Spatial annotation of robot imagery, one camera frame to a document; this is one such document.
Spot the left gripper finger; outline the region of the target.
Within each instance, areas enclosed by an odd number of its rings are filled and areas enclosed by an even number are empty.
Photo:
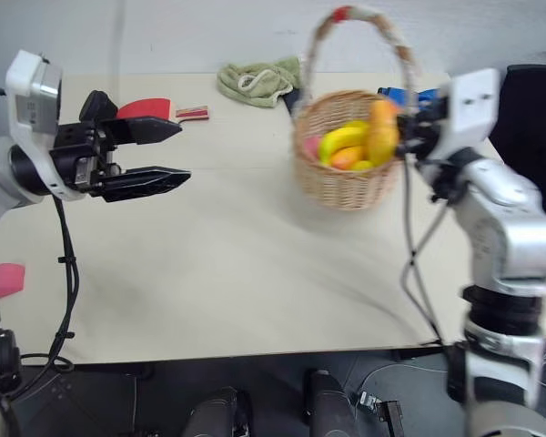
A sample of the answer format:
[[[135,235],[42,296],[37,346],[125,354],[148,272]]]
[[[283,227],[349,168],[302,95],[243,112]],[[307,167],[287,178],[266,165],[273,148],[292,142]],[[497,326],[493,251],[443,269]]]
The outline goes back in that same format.
[[[90,190],[93,198],[118,202],[165,194],[191,178],[190,171],[164,167],[133,168],[121,174],[103,176]]]
[[[131,117],[104,120],[100,126],[115,145],[156,144],[182,131],[182,127],[158,117]]]

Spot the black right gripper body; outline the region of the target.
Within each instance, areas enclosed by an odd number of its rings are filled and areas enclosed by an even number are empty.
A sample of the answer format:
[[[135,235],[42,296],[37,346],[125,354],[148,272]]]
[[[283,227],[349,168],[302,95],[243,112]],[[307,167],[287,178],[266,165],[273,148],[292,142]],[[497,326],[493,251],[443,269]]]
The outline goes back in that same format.
[[[426,159],[438,145],[441,123],[448,117],[448,112],[447,97],[419,97],[418,112],[409,118],[408,128],[402,130],[402,142],[411,143],[411,155],[417,160]]]

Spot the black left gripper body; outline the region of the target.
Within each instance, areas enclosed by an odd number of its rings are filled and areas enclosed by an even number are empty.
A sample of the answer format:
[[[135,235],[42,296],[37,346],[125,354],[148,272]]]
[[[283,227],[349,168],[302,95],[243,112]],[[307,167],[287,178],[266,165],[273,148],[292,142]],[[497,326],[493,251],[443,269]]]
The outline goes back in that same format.
[[[113,159],[120,139],[116,113],[108,94],[94,90],[80,110],[79,121],[58,127],[51,157],[67,187],[100,192],[121,174]]]

